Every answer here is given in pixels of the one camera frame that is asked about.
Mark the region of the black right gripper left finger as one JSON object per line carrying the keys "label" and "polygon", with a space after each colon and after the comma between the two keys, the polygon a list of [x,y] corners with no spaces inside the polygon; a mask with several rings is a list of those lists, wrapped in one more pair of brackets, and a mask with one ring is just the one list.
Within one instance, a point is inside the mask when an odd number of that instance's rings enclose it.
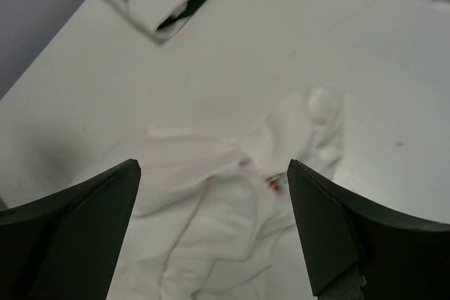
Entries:
{"label": "black right gripper left finger", "polygon": [[128,159],[87,181],[1,212],[2,299],[105,299],[141,168]]}

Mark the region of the white cartoon print t-shirt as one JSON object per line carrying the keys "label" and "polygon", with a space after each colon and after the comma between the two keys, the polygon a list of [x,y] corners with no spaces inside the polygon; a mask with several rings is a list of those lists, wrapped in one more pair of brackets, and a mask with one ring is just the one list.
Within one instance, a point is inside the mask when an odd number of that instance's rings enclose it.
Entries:
{"label": "white cartoon print t-shirt", "polygon": [[342,157],[343,96],[290,94],[254,131],[225,139],[147,137],[113,150],[136,159],[139,191],[109,299],[265,299],[271,256],[294,226],[287,170],[330,178]]}

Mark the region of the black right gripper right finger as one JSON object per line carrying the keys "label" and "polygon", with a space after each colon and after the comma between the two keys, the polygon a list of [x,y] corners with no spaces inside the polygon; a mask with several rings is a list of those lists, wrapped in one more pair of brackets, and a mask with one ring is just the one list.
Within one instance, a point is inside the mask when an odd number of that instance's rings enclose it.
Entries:
{"label": "black right gripper right finger", "polygon": [[449,298],[448,224],[382,206],[297,160],[288,184],[316,298]]}

